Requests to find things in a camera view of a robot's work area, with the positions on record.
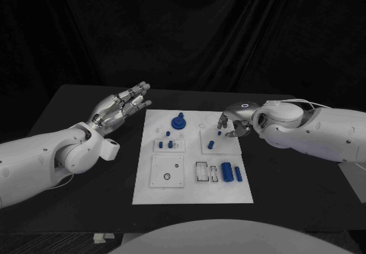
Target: humanoid robot arm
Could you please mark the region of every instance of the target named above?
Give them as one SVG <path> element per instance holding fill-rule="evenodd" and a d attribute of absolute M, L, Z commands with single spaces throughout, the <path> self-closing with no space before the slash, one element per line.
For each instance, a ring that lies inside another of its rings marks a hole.
<path fill-rule="evenodd" d="M 90 169 L 100 157 L 113 160 L 119 145 L 103 139 L 139 109 L 149 85 L 141 82 L 95 106 L 86 123 L 66 130 L 0 144 L 0 208 L 56 186 L 60 180 Z"/>
<path fill-rule="evenodd" d="M 253 128 L 259 137 L 276 148 L 335 162 L 366 162 L 366 113 L 321 107 L 304 111 L 289 102 L 308 103 L 301 99 L 268 101 L 262 106 L 237 102 L 223 111 L 217 128 L 233 121 L 234 131 L 227 137 L 249 134 Z"/>

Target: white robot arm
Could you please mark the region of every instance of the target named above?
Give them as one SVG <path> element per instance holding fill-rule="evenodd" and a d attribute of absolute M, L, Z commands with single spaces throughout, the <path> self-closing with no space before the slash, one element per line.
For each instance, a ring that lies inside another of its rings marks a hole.
<path fill-rule="evenodd" d="M 69 175 L 87 171 L 99 157 L 113 160 L 119 145 L 103 136 L 151 104 L 142 102 L 148 89 L 141 82 L 109 95 L 95 106 L 86 123 L 0 144 L 0 208 L 56 186 Z"/>
<path fill-rule="evenodd" d="M 226 128 L 230 119 L 236 129 L 227 137 L 244 136 L 253 128 L 276 148 L 292 148 L 335 162 L 366 163 L 366 113 L 322 105 L 304 111 L 289 102 L 319 105 L 302 99 L 266 101 L 262 107 L 237 102 L 224 109 L 217 128 Z"/>

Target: black table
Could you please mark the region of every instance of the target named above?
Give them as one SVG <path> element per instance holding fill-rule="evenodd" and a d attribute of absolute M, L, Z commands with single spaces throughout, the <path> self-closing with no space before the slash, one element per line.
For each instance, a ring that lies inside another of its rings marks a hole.
<path fill-rule="evenodd" d="M 97 102 L 128 88 L 63 85 L 28 136 L 86 121 Z M 149 109 L 221 111 L 237 101 L 259 105 L 289 95 L 183 92 L 151 89 Z M 24 114 L 31 114 L 31 100 Z M 337 163 L 272 147 L 257 134 L 239 139 L 253 204 L 132 205 L 145 110 L 106 138 L 121 145 L 113 161 L 0 210 L 0 232 L 145 233 L 194 220 L 240 219 L 293 230 L 366 229 L 366 214 Z"/>

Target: floor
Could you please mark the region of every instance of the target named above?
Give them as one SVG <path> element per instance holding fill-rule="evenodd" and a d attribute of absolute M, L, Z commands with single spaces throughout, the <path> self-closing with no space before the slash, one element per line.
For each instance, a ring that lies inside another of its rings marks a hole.
<path fill-rule="evenodd" d="M 361 254 L 348 231 L 304 232 L 337 245 L 354 254 Z M 92 233 L 8 234 L 0 235 L 0 253 L 5 254 L 106 254 L 122 242 L 123 234 L 113 234 L 106 243 L 93 244 Z"/>

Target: small blue part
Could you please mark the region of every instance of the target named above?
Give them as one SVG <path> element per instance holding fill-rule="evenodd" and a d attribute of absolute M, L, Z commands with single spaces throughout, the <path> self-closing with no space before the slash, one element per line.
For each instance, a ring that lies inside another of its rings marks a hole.
<path fill-rule="evenodd" d="M 234 167 L 234 173 L 236 173 L 236 179 L 237 179 L 237 181 L 242 182 L 242 174 L 240 174 L 239 167 Z"/>
<path fill-rule="evenodd" d="M 208 148 L 208 149 L 211 149 L 213 144 L 214 144 L 214 142 L 213 142 L 213 141 L 210 141 L 210 143 L 207 144 L 207 148 Z"/>
<path fill-rule="evenodd" d="M 230 163 L 223 162 L 220 164 L 220 168 L 223 170 L 223 181 L 224 182 L 231 182 L 233 181 L 233 174 L 231 174 L 231 169 L 230 169 Z"/>
<path fill-rule="evenodd" d="M 178 116 L 175 118 L 172 118 L 172 120 L 171 120 L 171 127 L 175 130 L 181 130 L 185 127 L 185 120 L 183 117 L 184 117 L 183 113 L 180 112 Z"/>

